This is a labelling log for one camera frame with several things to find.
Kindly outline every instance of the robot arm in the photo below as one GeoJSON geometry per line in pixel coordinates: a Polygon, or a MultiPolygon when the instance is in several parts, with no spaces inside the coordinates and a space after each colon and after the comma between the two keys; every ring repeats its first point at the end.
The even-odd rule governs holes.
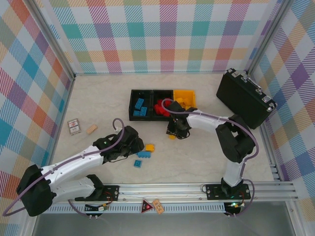
{"type": "Polygon", "coordinates": [[[35,180],[51,172],[21,197],[29,216],[37,216],[52,204],[68,199],[81,197],[88,198],[89,201],[97,201],[104,189],[101,180],[96,175],[88,175],[70,182],[69,180],[89,168],[112,162],[119,156],[127,158],[129,155],[143,150],[144,144],[139,138],[138,132],[132,127],[126,126],[121,140],[113,148],[102,152],[115,144],[121,134],[122,131],[119,134],[100,138],[84,151],[57,164],[41,169],[36,165],[28,167],[17,187],[18,194],[21,194],[35,180]]]}
{"type": "Polygon", "coordinates": [[[251,154],[255,147],[252,138],[241,128],[223,120],[231,120],[246,128],[247,125],[238,115],[230,118],[221,117],[223,120],[203,116],[200,110],[189,108],[184,110],[177,102],[171,103],[167,109],[173,112],[193,112],[191,114],[171,114],[173,121],[169,122],[167,134],[175,135],[179,139],[189,136],[189,130],[199,128],[216,133],[224,155],[227,157],[227,165],[221,180],[221,189],[226,197],[231,198],[238,193],[242,180],[242,171],[245,157],[251,154]]]}

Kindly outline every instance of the table surface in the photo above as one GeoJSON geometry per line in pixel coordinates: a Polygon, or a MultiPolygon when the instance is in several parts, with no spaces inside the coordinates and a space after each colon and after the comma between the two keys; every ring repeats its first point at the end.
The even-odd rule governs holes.
{"type": "MultiPolygon", "coordinates": [[[[75,155],[98,138],[113,134],[112,120],[121,118],[135,128],[145,144],[154,144],[151,158],[131,155],[117,163],[79,173],[78,177],[96,174],[103,183],[186,183],[217,182],[224,172],[224,156],[217,135],[192,129],[185,140],[171,140],[166,135],[167,122],[129,121],[131,89],[192,89],[196,104],[203,112],[231,116],[233,113],[216,97],[222,74],[130,74],[77,77],[63,122],[52,163],[75,155]],[[67,121],[78,118],[82,132],[71,136],[67,121]],[[91,135],[86,130],[96,124],[91,135]],[[141,168],[133,166],[142,160],[141,168]]],[[[260,146],[258,156],[247,162],[244,178],[273,181],[259,129],[252,131],[260,146]]]]}

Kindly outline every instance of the marble floor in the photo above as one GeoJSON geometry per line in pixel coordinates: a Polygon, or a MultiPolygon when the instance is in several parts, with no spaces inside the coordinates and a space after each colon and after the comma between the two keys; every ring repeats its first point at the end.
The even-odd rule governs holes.
{"type": "MultiPolygon", "coordinates": [[[[154,144],[150,159],[143,159],[141,168],[133,166],[136,155],[117,163],[80,173],[96,174],[104,183],[168,183],[214,182],[222,178],[226,157],[217,135],[191,130],[185,140],[171,140],[165,134],[167,122],[129,121],[128,106],[131,89],[193,89],[196,104],[203,112],[231,116],[232,112],[216,97],[221,74],[130,74],[79,76],[65,115],[60,139],[52,163],[62,161],[86,149],[93,141],[114,133],[112,120],[121,118],[139,132],[145,144],[154,144]],[[82,132],[70,136],[66,122],[78,118],[82,132]],[[85,131],[96,124],[98,129],[85,131]]],[[[249,160],[244,178],[273,181],[259,130],[252,131],[260,145],[259,155],[249,160]]]]}

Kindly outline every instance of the yellow tray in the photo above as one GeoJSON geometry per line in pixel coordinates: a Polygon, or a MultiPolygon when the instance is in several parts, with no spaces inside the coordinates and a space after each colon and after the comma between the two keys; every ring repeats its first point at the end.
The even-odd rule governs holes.
{"type": "Polygon", "coordinates": [[[174,90],[174,100],[178,101],[183,108],[196,107],[196,97],[194,90],[174,90]]]}

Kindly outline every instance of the red warning triangle sign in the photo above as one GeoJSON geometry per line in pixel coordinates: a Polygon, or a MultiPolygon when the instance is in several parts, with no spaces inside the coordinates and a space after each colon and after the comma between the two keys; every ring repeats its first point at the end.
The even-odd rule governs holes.
{"type": "Polygon", "coordinates": [[[142,199],[142,207],[141,207],[141,213],[145,213],[149,210],[152,210],[154,207],[145,199],[142,199]]]}

